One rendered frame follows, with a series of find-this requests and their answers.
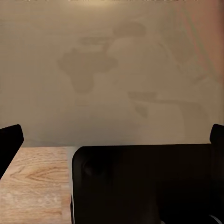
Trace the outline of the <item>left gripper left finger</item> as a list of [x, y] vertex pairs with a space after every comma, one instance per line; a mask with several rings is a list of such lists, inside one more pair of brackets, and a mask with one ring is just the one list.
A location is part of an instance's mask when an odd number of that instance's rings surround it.
[[24, 142], [19, 124], [0, 129], [0, 179]]

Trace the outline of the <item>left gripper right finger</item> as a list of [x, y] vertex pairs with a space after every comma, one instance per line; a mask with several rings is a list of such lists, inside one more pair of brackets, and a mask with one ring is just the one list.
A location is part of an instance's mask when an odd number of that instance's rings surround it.
[[224, 160], [224, 126], [214, 124], [210, 133], [210, 143]]

